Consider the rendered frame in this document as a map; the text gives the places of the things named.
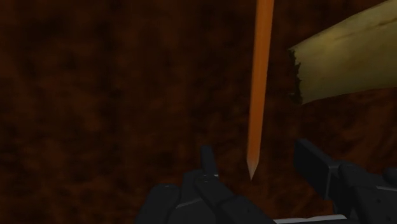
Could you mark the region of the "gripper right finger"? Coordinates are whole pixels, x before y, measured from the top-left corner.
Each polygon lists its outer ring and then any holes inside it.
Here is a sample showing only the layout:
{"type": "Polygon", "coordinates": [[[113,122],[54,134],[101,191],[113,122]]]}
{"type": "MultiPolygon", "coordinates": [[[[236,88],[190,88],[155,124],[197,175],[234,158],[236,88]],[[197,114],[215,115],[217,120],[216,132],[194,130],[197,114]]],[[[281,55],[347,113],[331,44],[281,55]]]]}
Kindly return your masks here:
{"type": "Polygon", "coordinates": [[[293,165],[334,212],[360,224],[397,224],[397,167],[372,174],[334,160],[306,139],[294,143],[293,165]]]}

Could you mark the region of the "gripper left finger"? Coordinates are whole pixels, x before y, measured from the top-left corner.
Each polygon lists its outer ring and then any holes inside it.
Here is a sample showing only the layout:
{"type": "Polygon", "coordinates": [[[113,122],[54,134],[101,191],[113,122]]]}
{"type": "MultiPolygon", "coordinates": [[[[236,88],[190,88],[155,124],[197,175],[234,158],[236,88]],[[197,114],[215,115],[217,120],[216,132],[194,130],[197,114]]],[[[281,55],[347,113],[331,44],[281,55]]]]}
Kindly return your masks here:
{"type": "Polygon", "coordinates": [[[201,168],[184,173],[181,186],[154,186],[135,224],[275,224],[246,197],[220,180],[210,146],[200,148],[201,168]]]}

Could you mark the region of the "yellow-green flat book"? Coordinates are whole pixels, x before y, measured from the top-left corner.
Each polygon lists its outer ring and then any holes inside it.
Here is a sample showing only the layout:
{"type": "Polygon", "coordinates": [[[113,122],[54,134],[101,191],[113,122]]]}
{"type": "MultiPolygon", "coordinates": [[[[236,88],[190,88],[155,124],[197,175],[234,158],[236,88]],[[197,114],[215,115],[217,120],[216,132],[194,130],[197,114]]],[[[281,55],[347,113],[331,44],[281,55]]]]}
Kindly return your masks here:
{"type": "Polygon", "coordinates": [[[397,0],[385,0],[291,47],[297,104],[397,87],[397,0]]]}

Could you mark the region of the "orange pencil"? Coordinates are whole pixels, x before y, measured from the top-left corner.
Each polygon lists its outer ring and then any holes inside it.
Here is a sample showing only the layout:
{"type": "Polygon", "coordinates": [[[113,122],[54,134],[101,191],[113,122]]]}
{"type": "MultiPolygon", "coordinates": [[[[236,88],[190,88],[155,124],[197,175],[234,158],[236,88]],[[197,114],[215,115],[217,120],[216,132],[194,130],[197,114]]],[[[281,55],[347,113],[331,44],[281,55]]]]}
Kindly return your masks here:
{"type": "Polygon", "coordinates": [[[275,0],[256,0],[246,162],[252,178],[260,159],[261,134],[275,0]]]}

